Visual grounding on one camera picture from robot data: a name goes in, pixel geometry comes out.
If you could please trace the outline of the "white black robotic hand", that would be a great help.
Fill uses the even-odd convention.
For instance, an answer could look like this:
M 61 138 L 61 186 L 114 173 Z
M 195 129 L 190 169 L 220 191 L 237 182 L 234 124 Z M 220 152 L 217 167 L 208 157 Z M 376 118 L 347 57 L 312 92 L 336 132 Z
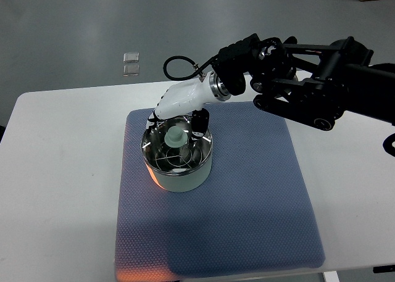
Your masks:
M 213 71 L 203 80 L 193 78 L 169 87 L 152 111 L 146 123 L 146 130 L 155 129 L 160 122 L 192 114 L 191 141 L 201 139 L 209 123 L 209 114 L 203 110 L 205 104 L 216 104 L 229 100 L 231 94 Z

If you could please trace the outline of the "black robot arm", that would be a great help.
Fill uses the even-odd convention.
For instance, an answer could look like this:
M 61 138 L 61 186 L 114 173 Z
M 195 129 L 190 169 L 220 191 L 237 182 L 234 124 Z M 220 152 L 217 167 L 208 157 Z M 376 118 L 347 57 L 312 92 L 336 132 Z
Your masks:
M 211 66 L 231 95 L 245 92 L 249 74 L 258 109 L 329 131 L 346 111 L 394 123 L 394 64 L 373 65 L 372 56 L 353 37 L 315 45 L 251 35 Z

